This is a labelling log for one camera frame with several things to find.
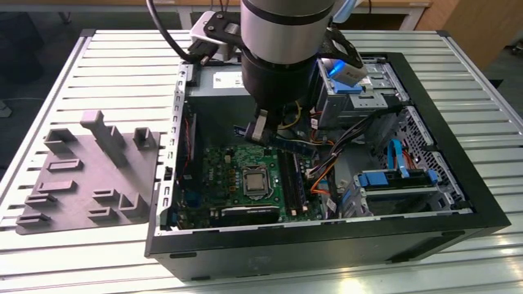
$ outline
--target wooden cabinet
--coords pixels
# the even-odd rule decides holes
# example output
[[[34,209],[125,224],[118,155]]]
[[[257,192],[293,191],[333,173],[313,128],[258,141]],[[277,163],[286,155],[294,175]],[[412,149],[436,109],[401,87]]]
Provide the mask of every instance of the wooden cabinet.
[[[480,69],[523,26],[523,0],[433,0],[416,30],[445,30]]]

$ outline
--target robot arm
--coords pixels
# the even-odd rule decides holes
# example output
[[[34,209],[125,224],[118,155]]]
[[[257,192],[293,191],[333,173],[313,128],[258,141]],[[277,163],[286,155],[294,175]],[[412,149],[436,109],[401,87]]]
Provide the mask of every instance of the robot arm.
[[[334,0],[241,0],[240,17],[209,12],[208,20],[196,24],[202,27],[198,33],[190,30],[193,45],[188,50],[196,57],[188,62],[204,64],[214,53],[228,59],[226,53],[234,47],[241,50],[241,79],[256,102],[256,121],[248,126],[245,138],[257,144],[265,144],[277,131],[284,105],[305,96],[318,58],[344,65],[336,67],[336,77],[350,76],[345,82],[354,84],[365,77],[352,44],[328,28],[333,3]]]

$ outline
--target metal table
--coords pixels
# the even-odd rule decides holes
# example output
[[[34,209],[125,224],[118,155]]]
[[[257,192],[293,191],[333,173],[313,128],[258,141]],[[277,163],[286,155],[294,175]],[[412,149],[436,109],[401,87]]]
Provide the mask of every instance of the metal table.
[[[361,51],[405,55],[512,226],[413,263],[192,284],[182,284],[142,257],[146,224],[18,236],[14,221],[45,159],[42,136],[49,128],[68,127],[76,135],[85,134],[77,121],[86,109],[101,109],[120,132],[136,126],[166,132],[169,127],[180,59],[161,36],[156,31],[85,31],[0,183],[0,292],[519,293],[521,119],[449,37],[434,32],[345,33]],[[172,36],[186,48],[186,31],[172,31]]]

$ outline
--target cpu socket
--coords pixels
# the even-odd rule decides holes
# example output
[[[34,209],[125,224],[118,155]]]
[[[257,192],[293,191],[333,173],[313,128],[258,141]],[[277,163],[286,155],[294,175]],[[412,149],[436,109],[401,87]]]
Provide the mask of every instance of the cpu socket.
[[[256,165],[244,167],[241,170],[244,179],[244,195],[252,200],[260,200],[269,194],[266,167]]]

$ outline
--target sticker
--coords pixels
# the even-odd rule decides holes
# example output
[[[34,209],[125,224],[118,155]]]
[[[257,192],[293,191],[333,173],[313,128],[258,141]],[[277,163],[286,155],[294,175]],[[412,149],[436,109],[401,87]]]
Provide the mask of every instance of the sticker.
[[[361,81],[360,81],[360,84],[372,84],[369,82],[369,78],[362,78]]]
[[[326,207],[333,213],[336,212],[336,203],[330,199],[326,200]]]
[[[216,72],[212,76],[212,87],[214,89],[242,88],[241,72]]]
[[[317,130],[317,119],[310,118],[310,127]]]

